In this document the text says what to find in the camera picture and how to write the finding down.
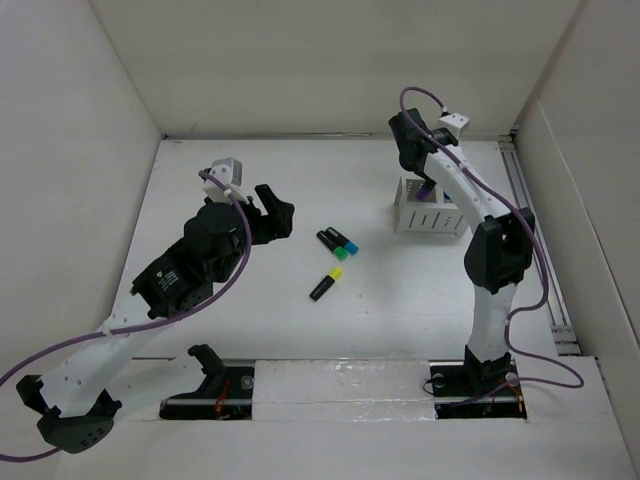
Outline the yellow cap highlighter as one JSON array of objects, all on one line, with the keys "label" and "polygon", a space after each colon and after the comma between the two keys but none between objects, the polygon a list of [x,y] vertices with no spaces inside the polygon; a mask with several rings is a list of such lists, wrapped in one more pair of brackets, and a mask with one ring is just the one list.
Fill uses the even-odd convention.
[{"label": "yellow cap highlighter", "polygon": [[341,277],[341,268],[332,268],[331,271],[326,276],[324,276],[323,279],[311,291],[311,293],[309,294],[309,298],[314,302],[318,301]]}]

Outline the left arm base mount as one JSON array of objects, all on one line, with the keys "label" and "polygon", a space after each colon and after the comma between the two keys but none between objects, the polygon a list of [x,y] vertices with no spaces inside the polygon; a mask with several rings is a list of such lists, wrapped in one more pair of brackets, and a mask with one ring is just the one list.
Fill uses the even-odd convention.
[{"label": "left arm base mount", "polygon": [[206,344],[189,348],[200,364],[203,379],[195,390],[179,393],[161,403],[163,420],[251,420],[255,365],[253,360],[225,363]]}]

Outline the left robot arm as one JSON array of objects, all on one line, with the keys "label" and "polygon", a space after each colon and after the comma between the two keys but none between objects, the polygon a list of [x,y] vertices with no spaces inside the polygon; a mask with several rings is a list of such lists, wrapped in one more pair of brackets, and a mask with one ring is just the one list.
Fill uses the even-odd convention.
[{"label": "left robot arm", "polygon": [[191,346],[139,375],[121,372],[160,333],[220,298],[215,285],[234,283],[252,247],[291,235],[294,205],[278,199],[266,184],[255,192],[261,208],[251,199],[207,199],[185,223],[182,237],[134,279],[81,349],[55,370],[17,383],[24,405],[40,415],[37,428],[46,443],[77,454],[142,406],[172,396],[224,392],[226,367],[207,344]]}]

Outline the blue cap highlighter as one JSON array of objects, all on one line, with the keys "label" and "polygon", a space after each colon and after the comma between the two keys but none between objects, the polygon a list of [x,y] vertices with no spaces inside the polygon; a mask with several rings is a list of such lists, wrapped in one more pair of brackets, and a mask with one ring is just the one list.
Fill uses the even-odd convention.
[{"label": "blue cap highlighter", "polygon": [[350,255],[355,255],[359,251],[359,247],[349,240],[345,235],[336,230],[334,227],[328,227],[325,230],[326,234],[335,240],[340,247],[344,248]]}]

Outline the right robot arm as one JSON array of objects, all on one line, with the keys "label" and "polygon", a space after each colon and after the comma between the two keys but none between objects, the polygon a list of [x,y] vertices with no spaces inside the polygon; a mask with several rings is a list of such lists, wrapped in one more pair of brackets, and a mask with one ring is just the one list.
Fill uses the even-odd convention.
[{"label": "right robot arm", "polygon": [[399,150],[401,167],[440,186],[462,213],[472,238],[464,268],[474,285],[473,326],[464,361],[457,366],[432,366],[431,388],[436,397],[475,397],[490,392],[513,370],[505,340],[507,317],[518,284],[531,266],[530,232],[533,213],[508,207],[481,187],[484,180],[464,158],[456,137],[445,127],[432,130],[437,148],[420,134],[426,124],[417,109],[388,121]]}]

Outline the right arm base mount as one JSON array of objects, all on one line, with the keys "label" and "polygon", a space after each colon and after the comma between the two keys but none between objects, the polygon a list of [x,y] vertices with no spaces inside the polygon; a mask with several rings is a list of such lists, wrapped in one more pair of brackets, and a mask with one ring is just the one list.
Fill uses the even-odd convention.
[{"label": "right arm base mount", "polygon": [[505,372],[474,385],[462,362],[431,362],[423,392],[434,399],[437,420],[527,418],[521,387],[508,385],[517,373],[514,363]]}]

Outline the purple cap highlighter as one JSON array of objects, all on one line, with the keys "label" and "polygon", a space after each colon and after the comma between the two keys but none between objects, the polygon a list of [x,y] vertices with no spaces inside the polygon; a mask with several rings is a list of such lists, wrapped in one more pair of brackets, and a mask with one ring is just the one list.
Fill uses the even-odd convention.
[{"label": "purple cap highlighter", "polygon": [[430,194],[431,194],[431,188],[426,183],[423,183],[421,187],[418,189],[418,191],[416,192],[415,198],[419,202],[425,202],[428,199]]}]

